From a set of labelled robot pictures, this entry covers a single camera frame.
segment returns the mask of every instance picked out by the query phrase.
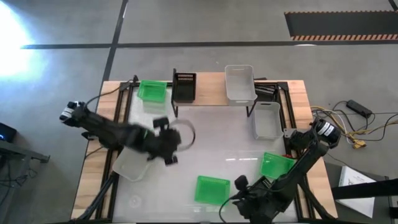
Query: green plastic bin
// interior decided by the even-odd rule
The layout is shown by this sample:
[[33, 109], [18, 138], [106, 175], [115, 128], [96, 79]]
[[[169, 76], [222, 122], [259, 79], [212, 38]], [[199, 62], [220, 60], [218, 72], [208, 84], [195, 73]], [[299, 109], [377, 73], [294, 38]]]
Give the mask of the green plastic bin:
[[222, 205], [229, 199], [230, 187], [231, 182], [229, 180], [200, 175], [197, 180], [195, 201], [212, 205]]
[[293, 159], [265, 152], [261, 163], [261, 174], [277, 179], [280, 175], [288, 173], [293, 165]]
[[164, 103], [166, 88], [166, 82], [143, 80], [139, 84], [138, 97], [143, 101]]

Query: wooden table frame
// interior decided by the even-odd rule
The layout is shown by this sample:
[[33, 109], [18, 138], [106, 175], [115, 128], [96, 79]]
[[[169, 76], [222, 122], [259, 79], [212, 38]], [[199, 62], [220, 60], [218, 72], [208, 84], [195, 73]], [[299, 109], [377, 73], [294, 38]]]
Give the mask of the wooden table frame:
[[[173, 103], [174, 106], [227, 106], [226, 90], [224, 87], [224, 73], [197, 73], [197, 93], [196, 100], [190, 104]], [[280, 104], [282, 105], [281, 121], [285, 128], [307, 129], [309, 122], [312, 121], [312, 114], [309, 107], [307, 93], [302, 80], [294, 81], [255, 81], [256, 84], [275, 83], [280, 96]], [[117, 122], [128, 121], [128, 111], [132, 97], [133, 88], [138, 83], [123, 82], [104, 82], [101, 90], [107, 93], [120, 87], [119, 91], [113, 94], [102, 96], [99, 99], [98, 114], [112, 119]], [[87, 153], [98, 148], [97, 141], [90, 142]], [[99, 191], [101, 184], [109, 177], [111, 164], [117, 158], [118, 152], [98, 152], [87, 158], [84, 163], [78, 192], [76, 194], [75, 204], [73, 207], [72, 218], [78, 217], [89, 205], [95, 194]], [[326, 174], [325, 164], [321, 158], [307, 174], [307, 183], [310, 190], [314, 193], [320, 203], [326, 210], [337, 217], [337, 212], [331, 194], [329, 181]], [[118, 182], [112, 186], [110, 192], [105, 196], [105, 202], [101, 203], [93, 218], [107, 217], [112, 220], [114, 203], [116, 200], [116, 190]], [[312, 206], [304, 197], [301, 189], [299, 189], [298, 197], [300, 203], [296, 203], [296, 209], [300, 211], [298, 218], [319, 218], [319, 215], [313, 211]]]

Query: robotic arm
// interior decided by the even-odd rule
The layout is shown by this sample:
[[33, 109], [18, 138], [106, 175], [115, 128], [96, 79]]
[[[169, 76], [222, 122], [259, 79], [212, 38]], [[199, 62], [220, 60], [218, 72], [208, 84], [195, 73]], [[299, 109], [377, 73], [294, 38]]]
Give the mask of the robotic arm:
[[148, 160], [156, 157], [164, 159], [166, 165], [177, 162], [174, 152], [181, 144], [180, 133], [169, 128], [169, 120], [154, 120], [154, 128], [160, 128], [157, 136], [153, 131], [138, 124], [115, 123], [91, 112], [84, 102], [69, 102], [60, 116], [64, 124], [84, 128], [98, 137], [99, 142], [108, 149], [122, 149], [127, 146], [141, 153], [149, 153]]
[[334, 219], [320, 205], [315, 196], [302, 181], [305, 174], [324, 156], [329, 149], [337, 146], [340, 140], [340, 130], [323, 119], [315, 119], [307, 132], [294, 130], [287, 136], [288, 147], [298, 151], [307, 149], [287, 174], [269, 182], [261, 177], [248, 188], [248, 180], [242, 175], [235, 180], [238, 194], [231, 197], [239, 213], [253, 224], [271, 223], [279, 212], [286, 211], [292, 203], [297, 184], [301, 186], [306, 196], [313, 202], [317, 212], [323, 219]]

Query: transparent table surface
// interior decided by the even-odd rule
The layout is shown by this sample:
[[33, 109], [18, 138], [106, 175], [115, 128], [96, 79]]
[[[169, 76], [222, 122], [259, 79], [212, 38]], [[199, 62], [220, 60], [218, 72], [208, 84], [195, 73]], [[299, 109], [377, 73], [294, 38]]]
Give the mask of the transparent table surface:
[[[152, 128], [152, 120], [162, 115], [148, 113], [136, 93], [132, 98], [129, 122]], [[167, 102], [170, 102], [170, 95], [168, 90]], [[167, 103], [164, 109], [164, 115], [167, 114], [173, 121], [175, 117], [171, 104]], [[124, 149], [118, 157], [115, 163], [122, 167], [122, 175], [114, 222], [221, 222], [219, 205], [194, 201], [197, 177], [204, 175], [230, 180], [229, 196], [232, 196], [238, 192], [234, 180], [240, 175], [246, 175], [249, 184], [260, 178], [264, 152], [285, 152], [282, 138], [275, 141], [254, 139], [252, 120], [246, 117], [244, 107], [179, 107], [178, 118], [191, 121], [196, 131], [194, 145], [176, 153], [178, 164], [166, 167], [162, 159], [148, 164], [145, 154], [130, 149]], [[176, 125], [175, 128], [180, 131], [182, 144], [190, 143], [193, 137], [191, 130], [183, 125]], [[134, 182], [123, 177], [137, 174], [141, 174], [142, 178]], [[249, 222], [231, 202], [227, 203], [221, 214], [227, 222]], [[274, 221], [297, 221], [294, 204]]]

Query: table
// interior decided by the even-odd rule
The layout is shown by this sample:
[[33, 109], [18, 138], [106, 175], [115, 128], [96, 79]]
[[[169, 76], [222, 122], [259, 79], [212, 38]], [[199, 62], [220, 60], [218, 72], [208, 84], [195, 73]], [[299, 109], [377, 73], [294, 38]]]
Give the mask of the table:
[[[293, 106], [295, 123], [299, 129], [309, 128], [309, 123], [312, 121], [312, 113], [310, 104], [308, 102], [307, 92], [303, 80], [287, 80], [280, 81], [287, 82], [291, 104]], [[108, 81], [103, 83], [101, 93], [112, 91], [119, 87], [120, 82]], [[225, 90], [225, 79], [223, 72], [198, 72], [197, 73], [197, 93], [196, 100], [190, 104], [192, 106], [201, 105], [228, 105]], [[99, 99], [97, 113], [108, 118], [113, 119], [115, 114], [116, 101], [118, 92], [102, 96]], [[282, 98], [282, 106], [286, 108], [285, 98]], [[122, 99], [121, 113], [119, 121], [122, 121], [124, 116], [124, 108], [126, 107], [127, 97]], [[285, 113], [285, 121], [287, 127], [290, 127], [290, 119]], [[86, 153], [90, 153], [99, 147], [97, 141], [91, 141], [88, 145]], [[101, 150], [92, 154], [83, 164], [83, 169], [80, 177], [78, 192], [75, 198], [75, 204], [71, 218], [76, 218], [81, 215], [86, 207], [91, 203], [101, 186], [101, 179], [104, 172], [104, 163], [106, 160], [106, 150]], [[314, 193], [319, 202], [326, 208], [326, 210], [337, 217], [337, 211], [333, 196], [331, 194], [328, 176], [325, 169], [325, 163], [321, 158], [307, 174], [308, 184], [310, 190]], [[109, 192], [105, 196], [105, 206], [103, 207], [103, 216], [106, 216], [109, 205]], [[300, 198], [303, 208], [303, 216], [308, 217], [308, 210], [306, 209], [305, 199], [303, 193], [300, 191]]]

